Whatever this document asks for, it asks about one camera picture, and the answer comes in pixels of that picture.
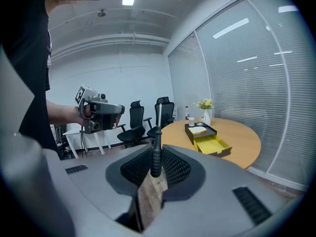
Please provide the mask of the person's left hand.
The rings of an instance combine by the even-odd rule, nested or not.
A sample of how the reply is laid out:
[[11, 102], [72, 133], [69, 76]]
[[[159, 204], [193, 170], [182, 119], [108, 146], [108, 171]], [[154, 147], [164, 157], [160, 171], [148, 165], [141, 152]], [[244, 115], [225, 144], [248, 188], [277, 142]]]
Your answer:
[[81, 126], [84, 126], [84, 122], [92, 116], [90, 105], [84, 106], [83, 112], [81, 112], [78, 107], [75, 107], [75, 111], [76, 114], [74, 117], [74, 122], [80, 124]]

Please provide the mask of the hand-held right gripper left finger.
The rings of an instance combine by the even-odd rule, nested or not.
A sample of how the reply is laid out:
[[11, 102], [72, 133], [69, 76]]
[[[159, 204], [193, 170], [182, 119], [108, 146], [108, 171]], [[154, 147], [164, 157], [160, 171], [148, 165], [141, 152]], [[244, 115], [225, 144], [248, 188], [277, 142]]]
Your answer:
[[44, 150], [54, 187], [72, 220], [75, 237], [140, 237], [138, 188], [150, 163], [150, 146], [60, 160]]

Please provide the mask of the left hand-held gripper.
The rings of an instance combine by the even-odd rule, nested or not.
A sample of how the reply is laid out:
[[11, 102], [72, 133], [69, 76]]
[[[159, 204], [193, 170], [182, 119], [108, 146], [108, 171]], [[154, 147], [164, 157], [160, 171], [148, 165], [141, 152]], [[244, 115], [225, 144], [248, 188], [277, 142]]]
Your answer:
[[86, 105], [90, 105], [92, 112], [92, 116], [81, 127], [80, 133], [84, 134], [114, 129], [117, 116], [125, 111], [123, 105], [109, 103], [104, 93], [99, 93], [85, 85], [80, 86], [75, 101], [81, 112]]

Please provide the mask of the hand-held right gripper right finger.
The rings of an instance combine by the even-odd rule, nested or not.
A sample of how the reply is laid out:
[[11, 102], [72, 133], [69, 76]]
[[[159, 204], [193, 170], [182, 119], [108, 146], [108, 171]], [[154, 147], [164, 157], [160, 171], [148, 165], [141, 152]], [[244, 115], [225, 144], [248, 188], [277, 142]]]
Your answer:
[[164, 145], [168, 189], [145, 229], [148, 237], [272, 237], [300, 198], [286, 202], [258, 178], [222, 158]]

